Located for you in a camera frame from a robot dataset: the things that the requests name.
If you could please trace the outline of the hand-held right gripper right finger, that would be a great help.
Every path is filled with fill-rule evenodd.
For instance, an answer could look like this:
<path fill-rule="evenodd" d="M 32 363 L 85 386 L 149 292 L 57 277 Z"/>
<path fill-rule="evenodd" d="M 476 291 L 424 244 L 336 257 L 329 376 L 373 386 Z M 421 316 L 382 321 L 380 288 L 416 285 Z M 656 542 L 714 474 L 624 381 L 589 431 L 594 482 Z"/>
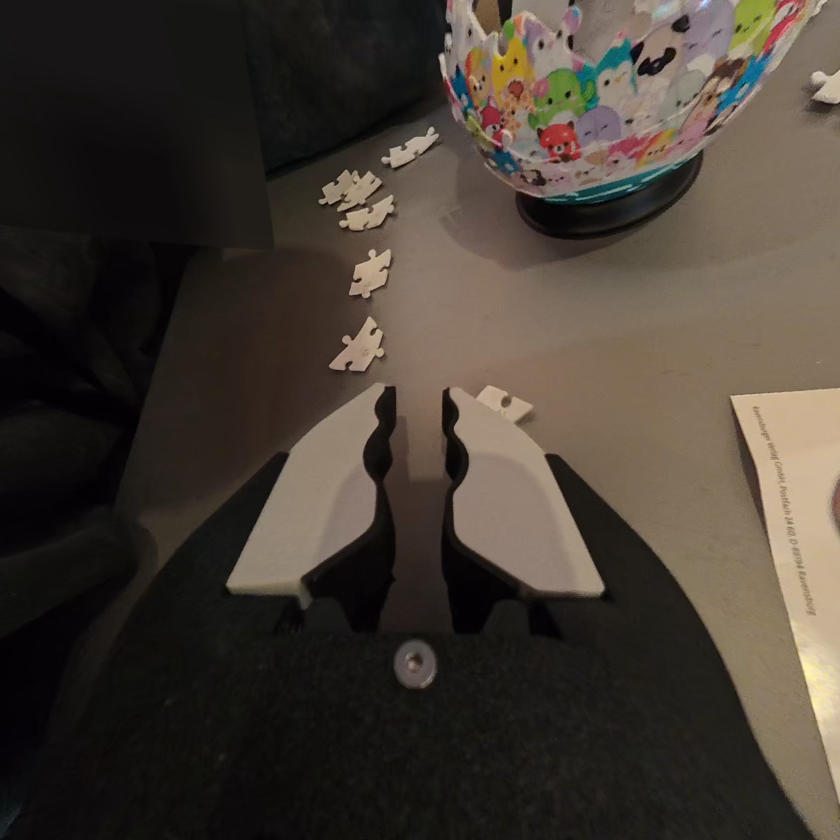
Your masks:
<path fill-rule="evenodd" d="M 606 586 L 542 448 L 459 387 L 444 390 L 443 434 L 450 610 L 602 597 Z"/>

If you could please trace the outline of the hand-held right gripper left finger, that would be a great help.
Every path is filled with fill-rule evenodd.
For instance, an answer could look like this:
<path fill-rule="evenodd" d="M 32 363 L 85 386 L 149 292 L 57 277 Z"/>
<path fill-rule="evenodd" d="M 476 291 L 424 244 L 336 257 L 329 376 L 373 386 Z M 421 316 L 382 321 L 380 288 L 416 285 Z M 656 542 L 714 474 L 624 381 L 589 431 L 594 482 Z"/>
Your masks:
<path fill-rule="evenodd" d="M 286 596 L 302 609 L 319 598 L 366 601 L 375 576 L 350 570 L 350 558 L 390 512 L 384 477 L 391 464 L 396 389 L 372 385 L 309 430 L 284 461 L 227 578 L 231 595 Z"/>

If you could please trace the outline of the partly built white puzzle ball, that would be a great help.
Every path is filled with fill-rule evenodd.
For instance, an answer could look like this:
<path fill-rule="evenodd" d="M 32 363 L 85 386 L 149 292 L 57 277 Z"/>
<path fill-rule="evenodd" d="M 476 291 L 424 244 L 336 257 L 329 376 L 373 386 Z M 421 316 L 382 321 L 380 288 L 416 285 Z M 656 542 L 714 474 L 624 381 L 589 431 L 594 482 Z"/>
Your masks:
<path fill-rule="evenodd" d="M 814 2 L 447 2 L 440 70 L 483 165 L 550 203 L 629 194 L 691 161 L 761 91 Z"/>

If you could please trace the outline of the printed instruction leaflet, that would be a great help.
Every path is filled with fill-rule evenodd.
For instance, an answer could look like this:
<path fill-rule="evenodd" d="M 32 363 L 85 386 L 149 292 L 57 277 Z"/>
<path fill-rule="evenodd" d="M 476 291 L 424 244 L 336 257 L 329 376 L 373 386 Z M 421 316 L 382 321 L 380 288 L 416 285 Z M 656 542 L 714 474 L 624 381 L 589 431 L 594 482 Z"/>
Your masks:
<path fill-rule="evenodd" d="M 839 793 L 839 391 L 732 395 L 835 793 Z"/>

